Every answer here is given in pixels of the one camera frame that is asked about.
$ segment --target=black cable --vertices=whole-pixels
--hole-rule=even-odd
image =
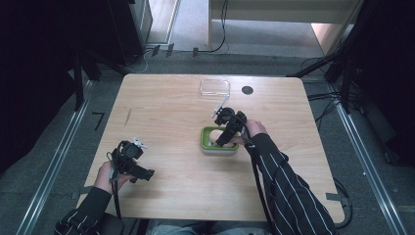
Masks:
[[[342,228],[345,228],[346,226],[348,226],[351,223],[351,220],[353,218],[353,205],[351,204],[351,199],[350,199],[350,196],[349,196],[345,186],[338,179],[336,179],[335,177],[333,177],[333,179],[335,180],[336,188],[338,188],[339,191],[343,195],[345,195],[345,197],[347,199],[347,205],[348,205],[348,208],[350,210],[348,218],[345,218],[345,220],[343,222],[336,224],[337,229],[342,229]]]
[[[118,159],[119,159],[119,148],[121,147],[121,145],[123,144],[123,142],[120,142],[118,144],[118,146],[116,147],[116,153],[115,153],[115,158],[113,156],[113,167],[114,167],[114,172],[113,172],[113,177],[111,179],[112,181],[112,188],[113,188],[113,194],[114,194],[114,204],[115,204],[115,210],[116,210],[116,216],[121,219],[121,209],[119,207],[119,199],[118,199],[118,178],[119,178],[119,173],[117,170],[117,164],[118,164]]]
[[[326,108],[324,108],[323,114],[321,114],[320,117],[316,118],[315,121],[319,121],[318,125],[317,125],[317,129],[318,131],[320,131],[320,126],[321,126],[321,122],[323,120],[323,117],[328,115],[330,112],[332,112],[332,110],[339,104],[334,104],[332,107],[330,107],[330,105],[332,105],[333,102],[338,101],[337,98],[334,98],[332,101],[329,102],[329,104],[326,106]]]
[[[248,129],[247,125],[245,124],[245,122],[242,119],[240,119],[236,115],[227,115],[227,116],[224,116],[224,117],[232,117],[232,118],[236,118],[238,121],[240,121],[241,124],[244,126],[244,128],[247,131],[247,138],[248,138],[248,140],[249,141],[252,141],[251,140],[250,130]],[[257,170],[257,167],[256,167],[256,162],[254,160],[254,152],[253,152],[253,149],[251,149],[250,147],[248,147],[247,150],[248,150],[248,153],[251,156],[251,164],[253,166],[253,172],[254,172],[254,177],[255,177],[256,189],[258,191],[259,199],[261,201],[262,208],[263,208],[263,211],[265,213],[266,221],[268,222],[268,225],[269,225],[269,228],[271,229],[272,234],[276,234],[274,225],[273,225],[272,220],[271,220],[271,216],[269,215],[268,206],[266,205],[265,198],[263,197],[262,187],[261,187],[260,181],[259,181],[259,173],[258,173],[258,170]]]
[[[308,101],[320,100],[320,99],[330,99],[330,98],[340,98],[340,92],[330,92],[330,93],[324,93],[324,94],[313,94],[313,95],[308,95],[307,96]]]
[[[138,218],[134,219],[134,223],[131,225],[131,228],[130,228],[130,230],[128,232],[128,235],[131,235],[132,234],[132,231],[134,230],[135,224],[137,224],[137,222],[138,222]]]
[[[228,0],[225,0],[223,2],[222,14],[220,16],[220,21],[222,22],[222,30],[223,30],[223,39],[222,39],[222,42],[220,43],[220,45],[216,49],[214,49],[214,50],[210,50],[210,51],[199,51],[199,52],[213,53],[213,52],[218,51],[223,46],[223,43],[225,43],[225,40],[226,40],[225,24],[226,24],[226,15],[227,15],[227,12],[228,12]]]
[[[332,54],[334,54],[334,53],[337,53],[341,48],[342,48],[342,46],[343,46],[343,43],[342,43],[342,40],[340,40],[340,42],[339,42],[339,46],[333,51],[333,53]],[[334,65],[334,64],[340,64],[341,62],[333,62],[333,60],[332,60],[332,57],[331,56],[323,56],[323,57],[313,57],[313,58],[309,58],[309,59],[306,59],[305,61],[303,61],[302,63],[301,63],[301,65],[300,65],[300,69],[301,69],[301,71],[303,71],[303,66],[304,66],[304,64],[307,62],[307,61],[310,61],[310,60],[317,60],[314,64],[317,64],[317,63],[319,63],[319,62],[321,62],[321,61],[323,61],[324,62],[324,64],[322,64],[321,66],[319,66],[319,67],[316,67],[317,69],[320,69],[321,71],[323,71],[324,73],[327,73],[326,71],[324,71],[324,70],[322,70],[321,68],[323,67],[323,66],[325,66],[325,65]]]

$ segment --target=clear plastic container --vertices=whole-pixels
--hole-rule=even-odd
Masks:
[[[229,95],[230,82],[227,80],[204,79],[201,81],[201,94],[203,96]]]

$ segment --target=wire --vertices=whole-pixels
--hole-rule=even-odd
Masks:
[[[119,172],[117,170],[117,164],[118,164],[118,160],[119,160],[119,148],[121,147],[121,145],[123,144],[123,142],[121,141],[118,146],[116,147],[116,152],[115,152],[115,157],[114,155],[112,155],[113,159],[111,161],[112,165],[113,165],[113,176],[111,178],[111,186],[113,189],[113,194],[114,194],[114,204],[115,204],[115,210],[116,210],[116,216],[121,219],[121,209],[119,207],[119,198],[118,198],[118,178],[119,178]]]
[[[236,115],[226,115],[224,117],[236,118],[244,126],[245,130],[247,131],[247,138],[250,141],[249,144],[252,144],[250,130],[248,129],[247,124],[240,117],[237,117]],[[259,173],[258,173],[257,166],[256,166],[256,163],[255,163],[255,160],[254,160],[253,149],[252,148],[247,148],[247,151],[251,156],[251,164],[253,166],[256,189],[258,191],[258,195],[259,195],[260,201],[262,203],[262,208],[263,208],[263,211],[265,213],[266,220],[268,222],[268,225],[269,225],[269,228],[271,229],[272,234],[276,234],[275,233],[276,232],[275,228],[274,228],[272,220],[271,220],[271,216],[269,215],[268,207],[265,203],[265,198],[263,197],[262,187],[261,187],[260,181],[259,181]]]
[[[353,104],[353,107],[355,110],[359,110],[356,108],[356,103],[358,103],[358,99],[359,99],[359,94],[358,93],[353,93],[350,92],[349,93],[349,102],[351,102]],[[327,104],[327,106],[324,108],[323,113],[315,119],[315,121],[318,121],[317,124],[317,129],[318,131],[320,131],[320,127],[321,127],[321,122],[323,120],[323,117],[328,115],[330,112],[332,112],[336,106],[338,106],[341,101],[342,101],[342,95],[340,92],[330,92],[330,93],[324,93],[324,94],[313,94],[313,95],[308,95],[307,96],[308,101],[315,101],[315,100],[323,100],[323,99],[332,99],[329,104]]]
[[[214,50],[210,50],[210,51],[200,51],[200,52],[213,53],[213,52],[218,51],[223,46],[223,44],[225,43],[225,40],[226,40],[225,24],[226,24],[226,15],[227,15],[227,12],[228,12],[228,0],[225,0],[223,2],[222,13],[221,13],[221,16],[220,16],[220,21],[222,22],[222,30],[223,30],[223,39],[222,39],[222,42],[220,43],[220,45],[216,49],[214,49]]]
[[[147,70],[147,68],[149,67],[149,63],[147,62],[147,60],[146,60],[146,56],[147,56],[147,54],[149,54],[150,52],[152,52],[153,50],[149,50],[149,51],[147,51],[146,53],[144,53],[144,55],[143,55],[143,60],[144,60],[144,63],[146,64],[146,66],[144,67],[144,69],[143,70],[141,70],[141,71],[135,71],[135,70],[132,70],[131,68],[129,68],[128,66],[126,66],[126,67],[124,67],[124,69],[128,69],[129,71],[132,71],[132,72],[134,72],[134,73],[143,73],[144,71],[146,71]]]
[[[353,205],[351,204],[350,195],[348,194],[345,186],[337,178],[333,177],[333,179],[335,180],[336,188],[338,188],[339,191],[343,195],[345,195],[345,197],[347,199],[347,205],[348,205],[348,208],[350,210],[348,218],[345,218],[345,220],[343,222],[336,224],[337,229],[342,229],[342,228],[345,228],[346,226],[348,226],[351,223],[351,220],[353,218]]]
[[[333,53],[335,53],[335,52],[337,52],[337,51],[339,51],[341,48],[342,48],[342,46],[344,45],[344,43],[342,42],[342,40],[340,40],[340,42],[339,42],[339,46],[332,52],[332,54]],[[320,60],[323,60],[323,61],[325,61],[326,62],[326,64],[328,64],[328,65],[335,65],[335,64],[341,64],[342,62],[330,62],[330,61],[327,61],[326,60],[326,58],[327,58],[327,56],[324,56],[324,57],[313,57],[313,58],[309,58],[309,59],[306,59],[305,61],[303,61],[302,63],[301,63],[301,65],[300,65],[300,69],[301,70],[303,70],[303,66],[304,66],[304,64],[307,62],[307,61],[310,61],[310,60],[317,60],[316,61],[316,63],[317,62],[319,62]]]

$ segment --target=hand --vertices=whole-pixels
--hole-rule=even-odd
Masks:
[[[113,194],[113,187],[110,182],[111,174],[111,162],[104,162],[103,165],[98,170],[97,179],[95,180],[94,186]],[[134,178],[130,174],[120,174],[118,178],[118,190],[124,185],[125,182]]]
[[[247,120],[247,128],[250,131],[250,136],[253,138],[254,136],[258,135],[259,133],[265,133],[266,129],[265,126],[262,125],[260,121],[249,119]],[[244,139],[242,136],[235,136],[233,137],[229,143],[236,143],[236,144],[244,144]]]
[[[265,126],[263,126],[262,123],[257,120],[247,120],[247,128],[250,131],[251,138],[258,135],[259,133],[267,134]]]

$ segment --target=green bowl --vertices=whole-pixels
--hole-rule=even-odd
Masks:
[[[239,148],[238,144],[234,144],[232,147],[220,147],[215,143],[212,143],[208,136],[210,133],[215,130],[225,130],[225,127],[218,126],[205,126],[202,129],[201,133],[201,147],[202,151],[206,154],[220,154],[220,155],[232,155],[236,153],[236,150]]]

